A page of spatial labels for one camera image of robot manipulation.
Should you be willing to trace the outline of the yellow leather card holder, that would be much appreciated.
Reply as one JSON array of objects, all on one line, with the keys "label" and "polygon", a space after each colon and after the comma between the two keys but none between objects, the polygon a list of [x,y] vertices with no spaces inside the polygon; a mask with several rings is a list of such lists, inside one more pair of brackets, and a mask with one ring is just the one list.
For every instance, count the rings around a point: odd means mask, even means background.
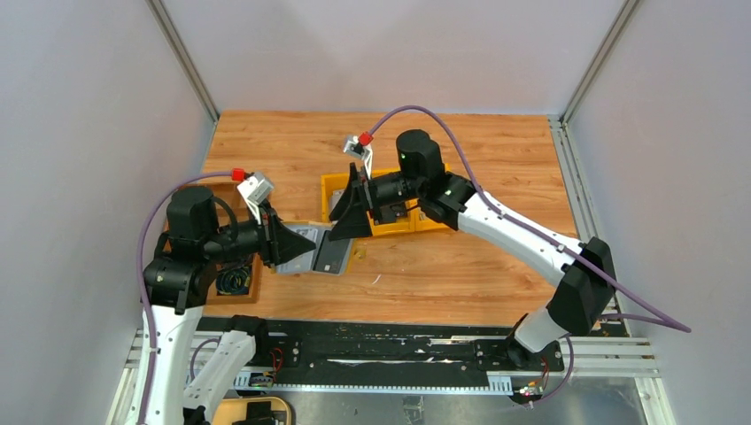
[{"label": "yellow leather card holder", "polygon": [[316,248],[297,256],[291,261],[275,266],[277,274],[330,274],[339,276],[347,271],[351,259],[354,257],[355,239],[331,241],[330,224],[316,222],[294,222],[286,227],[299,236],[315,242]]}]

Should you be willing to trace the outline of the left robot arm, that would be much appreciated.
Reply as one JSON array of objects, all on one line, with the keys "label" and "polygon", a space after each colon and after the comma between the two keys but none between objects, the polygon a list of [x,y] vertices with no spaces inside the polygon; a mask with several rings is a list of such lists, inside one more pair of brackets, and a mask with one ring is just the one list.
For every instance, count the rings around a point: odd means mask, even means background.
[{"label": "left robot arm", "polygon": [[241,368],[275,356],[267,321],[235,315],[205,366],[186,380],[191,344],[220,268],[254,256],[277,266],[315,248],[285,227],[267,201],[260,220],[240,221],[231,213],[227,226],[219,224],[217,207],[228,204],[206,186],[172,193],[167,229],[153,260],[140,267],[143,347],[128,424],[209,424]]}]

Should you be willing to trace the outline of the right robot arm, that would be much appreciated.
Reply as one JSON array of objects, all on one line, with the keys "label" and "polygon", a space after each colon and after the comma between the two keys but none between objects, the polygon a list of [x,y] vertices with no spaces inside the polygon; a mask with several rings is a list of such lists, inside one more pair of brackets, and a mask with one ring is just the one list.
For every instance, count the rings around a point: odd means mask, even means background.
[{"label": "right robot arm", "polygon": [[344,192],[329,213],[331,239],[371,237],[383,208],[415,201],[430,220],[500,247],[554,287],[546,305],[514,325],[499,348],[501,359],[515,368],[531,367],[553,341],[590,333],[615,295],[607,243],[558,236],[506,208],[470,179],[448,171],[439,145],[420,129],[397,137],[399,170],[373,176],[370,140],[368,134],[345,138],[344,153],[363,166],[349,166]]}]

